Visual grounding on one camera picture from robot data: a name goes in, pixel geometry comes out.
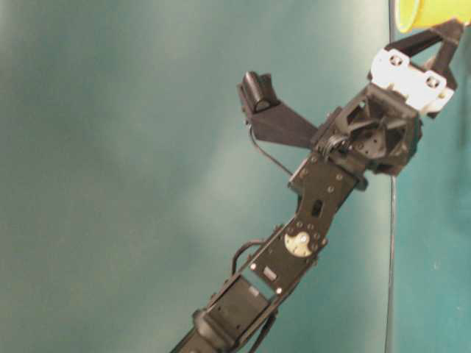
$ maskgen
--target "teal curtain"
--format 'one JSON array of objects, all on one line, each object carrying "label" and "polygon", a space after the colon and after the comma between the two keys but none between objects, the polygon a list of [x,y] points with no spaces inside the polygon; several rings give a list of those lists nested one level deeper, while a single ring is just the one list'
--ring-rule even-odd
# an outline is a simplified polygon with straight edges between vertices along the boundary
[{"label": "teal curtain", "polygon": [[[1,0],[0,350],[169,352],[233,252],[295,210],[286,175],[248,140],[244,72],[271,72],[278,96],[320,124],[365,86],[388,36],[386,1]],[[415,224],[400,234],[419,245],[399,249],[397,277],[422,281],[398,290],[441,288],[438,314],[423,308],[454,310],[449,332],[469,320],[469,166],[457,157],[469,144],[448,135],[463,129],[460,101],[400,180],[400,217]],[[291,169],[308,153],[263,146]],[[390,180],[368,178],[260,352],[383,350]]]}]

